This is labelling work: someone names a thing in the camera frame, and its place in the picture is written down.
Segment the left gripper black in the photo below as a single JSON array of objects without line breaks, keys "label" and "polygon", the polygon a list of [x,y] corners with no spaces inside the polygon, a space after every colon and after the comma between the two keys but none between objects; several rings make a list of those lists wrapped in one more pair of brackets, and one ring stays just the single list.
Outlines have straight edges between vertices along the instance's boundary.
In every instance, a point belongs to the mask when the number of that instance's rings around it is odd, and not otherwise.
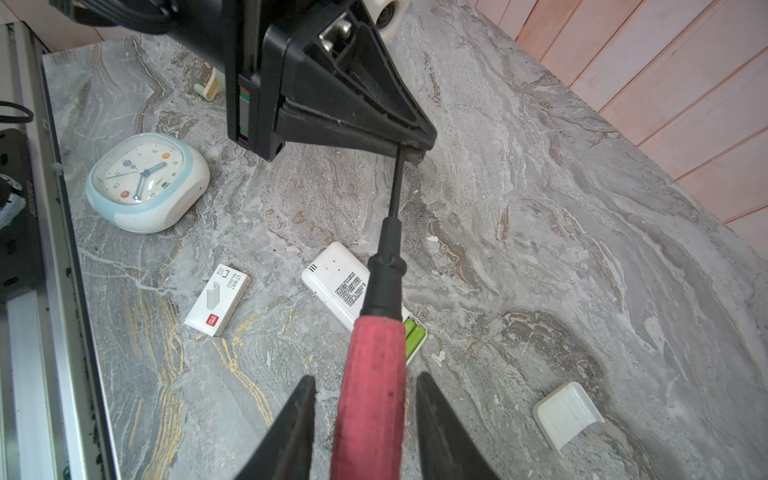
[{"label": "left gripper black", "polygon": [[437,131],[375,27],[338,54],[319,34],[349,1],[174,1],[170,37],[223,71],[229,138],[271,161],[287,142],[419,162]]}]

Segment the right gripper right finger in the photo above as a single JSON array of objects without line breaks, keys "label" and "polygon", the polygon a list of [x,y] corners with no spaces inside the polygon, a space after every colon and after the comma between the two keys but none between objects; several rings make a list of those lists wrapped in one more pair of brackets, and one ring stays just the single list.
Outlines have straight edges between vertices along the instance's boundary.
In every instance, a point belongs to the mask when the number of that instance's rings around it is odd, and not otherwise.
[{"label": "right gripper right finger", "polygon": [[415,404],[423,479],[499,479],[428,372],[417,378]]}]

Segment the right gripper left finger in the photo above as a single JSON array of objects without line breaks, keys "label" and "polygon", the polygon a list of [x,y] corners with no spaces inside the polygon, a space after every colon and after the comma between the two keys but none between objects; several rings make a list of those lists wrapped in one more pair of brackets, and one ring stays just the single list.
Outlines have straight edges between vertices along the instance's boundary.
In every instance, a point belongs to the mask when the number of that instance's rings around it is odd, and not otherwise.
[{"label": "right gripper left finger", "polygon": [[315,378],[305,375],[236,479],[309,479],[315,403]]}]

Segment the red handled screwdriver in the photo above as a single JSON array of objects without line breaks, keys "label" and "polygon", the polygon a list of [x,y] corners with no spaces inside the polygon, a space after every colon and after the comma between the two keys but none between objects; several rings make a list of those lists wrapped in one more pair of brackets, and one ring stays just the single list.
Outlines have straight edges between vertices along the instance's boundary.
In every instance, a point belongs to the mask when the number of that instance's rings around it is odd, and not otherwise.
[{"label": "red handled screwdriver", "polygon": [[398,479],[405,416],[401,222],[406,151],[398,148],[387,217],[348,349],[333,441],[332,479]]}]

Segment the white battery cover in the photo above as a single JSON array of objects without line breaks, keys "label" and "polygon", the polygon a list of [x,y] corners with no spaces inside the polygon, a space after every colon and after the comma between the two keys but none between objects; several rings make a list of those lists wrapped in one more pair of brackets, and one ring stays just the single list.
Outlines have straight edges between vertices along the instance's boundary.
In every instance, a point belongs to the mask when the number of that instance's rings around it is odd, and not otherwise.
[{"label": "white battery cover", "polygon": [[558,387],[536,403],[532,413],[547,443],[558,454],[583,430],[605,422],[586,390],[577,382]]}]

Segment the white remote control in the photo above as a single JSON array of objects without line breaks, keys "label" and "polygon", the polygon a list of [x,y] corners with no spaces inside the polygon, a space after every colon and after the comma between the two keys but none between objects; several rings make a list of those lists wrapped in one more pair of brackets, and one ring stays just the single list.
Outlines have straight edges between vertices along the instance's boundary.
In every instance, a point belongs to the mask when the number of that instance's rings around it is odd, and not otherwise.
[{"label": "white remote control", "polygon": [[304,284],[352,332],[360,316],[369,280],[368,268],[335,241],[302,272]]}]

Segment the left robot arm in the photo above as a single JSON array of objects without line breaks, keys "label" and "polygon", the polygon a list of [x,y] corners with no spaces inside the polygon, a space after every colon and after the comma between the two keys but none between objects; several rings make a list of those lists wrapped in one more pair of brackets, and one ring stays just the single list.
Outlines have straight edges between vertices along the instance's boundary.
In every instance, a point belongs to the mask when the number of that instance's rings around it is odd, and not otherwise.
[{"label": "left robot arm", "polygon": [[229,138],[420,161],[437,132],[360,1],[59,1],[76,23],[167,35],[224,74]]}]

